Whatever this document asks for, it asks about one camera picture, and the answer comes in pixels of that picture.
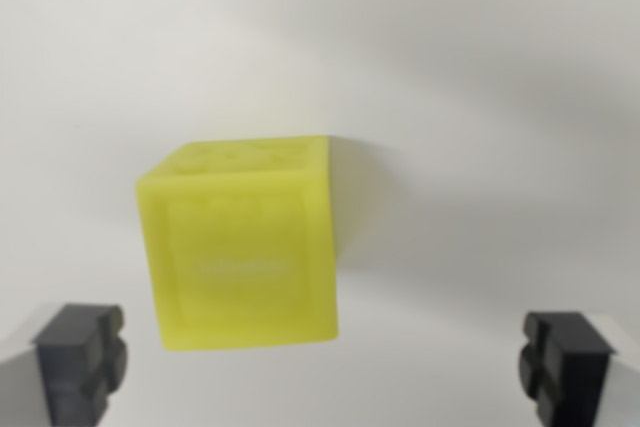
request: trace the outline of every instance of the cube face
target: cube face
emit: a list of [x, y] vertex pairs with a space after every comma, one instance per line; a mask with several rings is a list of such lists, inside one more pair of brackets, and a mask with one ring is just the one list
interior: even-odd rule
[[337, 335], [325, 137], [189, 144], [138, 200], [165, 347]]

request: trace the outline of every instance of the yellow cube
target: yellow cube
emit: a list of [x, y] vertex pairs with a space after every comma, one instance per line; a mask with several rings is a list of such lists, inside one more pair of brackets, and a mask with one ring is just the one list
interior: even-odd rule
[[328, 167], [327, 137], [195, 142], [138, 181], [167, 349], [336, 337]]

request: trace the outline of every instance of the white backdrop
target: white backdrop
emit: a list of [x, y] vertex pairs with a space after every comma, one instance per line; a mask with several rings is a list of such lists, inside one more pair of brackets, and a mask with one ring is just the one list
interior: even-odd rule
[[[530, 309], [640, 338], [638, 0], [0, 0], [0, 334], [118, 302], [105, 427], [538, 425]], [[133, 184], [182, 143], [333, 141], [341, 335], [160, 347]]]

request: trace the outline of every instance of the white wall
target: white wall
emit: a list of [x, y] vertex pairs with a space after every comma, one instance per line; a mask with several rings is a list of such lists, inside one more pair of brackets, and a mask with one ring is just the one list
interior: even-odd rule
[[[538, 425], [525, 311], [640, 334], [639, 50], [637, 0], [0, 0], [0, 333], [120, 302], [105, 426]], [[135, 179], [190, 140], [312, 133], [339, 340], [162, 351]]]

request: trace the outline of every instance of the translucent yellow block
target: translucent yellow block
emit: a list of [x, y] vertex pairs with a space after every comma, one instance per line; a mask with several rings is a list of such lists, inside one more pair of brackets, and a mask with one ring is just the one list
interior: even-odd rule
[[196, 142], [137, 184], [163, 344], [337, 335], [326, 137]]

